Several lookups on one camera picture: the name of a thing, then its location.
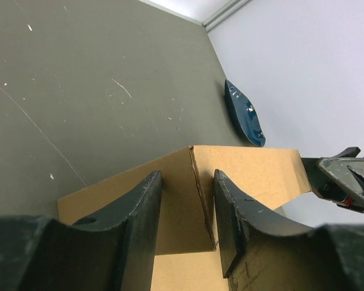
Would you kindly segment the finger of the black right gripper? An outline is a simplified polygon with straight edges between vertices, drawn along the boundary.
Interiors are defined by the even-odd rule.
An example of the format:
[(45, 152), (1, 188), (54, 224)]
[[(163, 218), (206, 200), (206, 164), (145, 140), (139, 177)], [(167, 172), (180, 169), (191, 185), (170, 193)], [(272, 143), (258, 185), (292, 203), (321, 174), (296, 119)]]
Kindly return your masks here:
[(302, 158), (311, 190), (343, 209), (364, 213), (364, 157), (348, 147), (332, 157)]

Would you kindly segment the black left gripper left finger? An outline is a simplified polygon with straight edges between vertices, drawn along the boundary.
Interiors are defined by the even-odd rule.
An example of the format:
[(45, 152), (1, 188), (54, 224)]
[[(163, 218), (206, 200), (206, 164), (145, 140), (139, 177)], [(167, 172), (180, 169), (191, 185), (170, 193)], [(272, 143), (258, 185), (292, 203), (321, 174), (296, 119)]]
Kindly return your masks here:
[(0, 290), (150, 290), (161, 195), (154, 171), (72, 225), (0, 216)]

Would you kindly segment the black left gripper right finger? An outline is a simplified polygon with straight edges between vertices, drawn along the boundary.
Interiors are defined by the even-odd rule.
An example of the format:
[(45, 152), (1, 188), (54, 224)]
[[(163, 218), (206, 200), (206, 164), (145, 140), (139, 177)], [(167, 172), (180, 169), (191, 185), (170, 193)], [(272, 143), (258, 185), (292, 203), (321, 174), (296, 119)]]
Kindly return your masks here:
[(231, 290), (364, 290), (364, 224), (306, 226), (214, 173), (221, 267)]

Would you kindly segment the brown cardboard box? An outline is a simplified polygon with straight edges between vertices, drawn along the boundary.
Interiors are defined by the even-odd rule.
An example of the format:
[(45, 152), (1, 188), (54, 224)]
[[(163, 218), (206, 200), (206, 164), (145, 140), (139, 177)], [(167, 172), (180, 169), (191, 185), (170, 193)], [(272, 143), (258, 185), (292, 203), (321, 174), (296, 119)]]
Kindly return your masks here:
[(296, 149), (191, 145), (60, 198), (59, 220), (72, 224), (162, 174), (152, 290), (227, 290), (214, 218), (214, 173), (270, 209), (311, 189)]

